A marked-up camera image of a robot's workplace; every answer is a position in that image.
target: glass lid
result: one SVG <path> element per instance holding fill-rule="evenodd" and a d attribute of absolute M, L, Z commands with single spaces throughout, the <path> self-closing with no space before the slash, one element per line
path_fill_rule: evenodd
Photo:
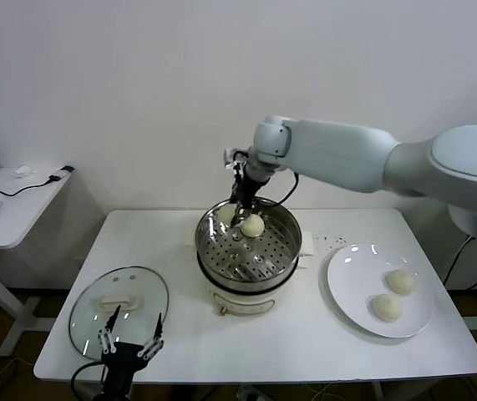
<path fill-rule="evenodd" d="M 99 360 L 99 330 L 121 306 L 112 338 L 144 345 L 155 333 L 158 317 L 168 311 L 170 295 L 162 277 L 147 267 L 122 267 L 106 273 L 80 295 L 69 318 L 69 336 L 85 357 Z"/>

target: dough ball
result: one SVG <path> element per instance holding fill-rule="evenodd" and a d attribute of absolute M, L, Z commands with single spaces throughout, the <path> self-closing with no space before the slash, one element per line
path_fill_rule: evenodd
<path fill-rule="evenodd" d="M 372 309 L 375 316 L 384 322 L 396 322 L 402 317 L 402 303 L 394 295 L 378 295 L 372 300 Z"/>
<path fill-rule="evenodd" d="M 387 275 L 390 289 L 399 295 L 408 295 L 416 289 L 416 275 L 405 270 L 394 270 Z"/>
<path fill-rule="evenodd" d="M 241 225 L 240 231 L 244 236 L 254 238 L 264 232 L 264 220 L 258 215 L 251 215 Z"/>
<path fill-rule="evenodd" d="M 235 215 L 236 203 L 227 203 L 218 210 L 218 219 L 226 226 L 231 225 L 232 217 Z"/>

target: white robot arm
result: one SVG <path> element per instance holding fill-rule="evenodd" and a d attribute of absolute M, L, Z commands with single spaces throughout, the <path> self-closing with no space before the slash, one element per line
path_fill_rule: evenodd
<path fill-rule="evenodd" d="M 256 127 L 244 171 L 264 185 L 280 167 L 357 192 L 429 196 L 477 237 L 477 125 L 403 144 L 380 129 L 271 116 Z"/>

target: white table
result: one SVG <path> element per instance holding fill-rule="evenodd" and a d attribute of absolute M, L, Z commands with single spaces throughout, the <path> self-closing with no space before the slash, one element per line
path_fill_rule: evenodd
<path fill-rule="evenodd" d="M 0 190 L 13 193 L 24 186 L 42 184 L 54 171 L 37 173 L 32 178 L 16 179 L 14 169 L 0 169 Z M 24 239 L 69 176 L 41 188 L 25 190 L 14 197 L 0 194 L 0 249 L 13 248 Z M 25 304 L 22 304 L 0 282 L 0 307 L 16 320 L 0 347 L 0 356 L 8 356 L 12 353 L 23 332 L 51 329 L 54 319 L 37 318 L 33 315 L 33 310 L 38 303 L 39 298 L 30 297 Z"/>
<path fill-rule="evenodd" d="M 39 378 L 69 380 L 89 360 L 69 340 L 69 314 L 95 279 L 122 266 L 147 266 L 165 279 L 170 309 L 164 349 L 135 383 L 298 383 L 436 378 L 477 373 L 477 344 L 403 217 L 393 209 L 292 211 L 313 234 L 311 267 L 287 283 L 282 304 L 259 317 L 219 316 L 195 260 L 201 211 L 109 214 L 36 362 Z M 429 281 L 435 311 L 410 339 L 364 332 L 324 295 L 325 266 L 354 242 L 393 246 Z M 81 380 L 99 380 L 91 368 Z"/>

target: white plate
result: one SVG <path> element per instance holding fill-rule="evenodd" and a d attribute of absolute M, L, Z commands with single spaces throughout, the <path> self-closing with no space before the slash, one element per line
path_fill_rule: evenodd
<path fill-rule="evenodd" d="M 385 277 L 402 269 L 417 275 L 416 290 L 407 296 L 393 292 Z M 356 324 L 380 336 L 407 338 L 421 332 L 429 324 L 434 298 L 428 283 L 410 261 L 395 251 L 372 244 L 355 244 L 338 251 L 329 262 L 327 281 L 338 306 Z M 403 315 L 396 322 L 384 322 L 372 311 L 370 302 L 381 294 L 399 298 Z"/>

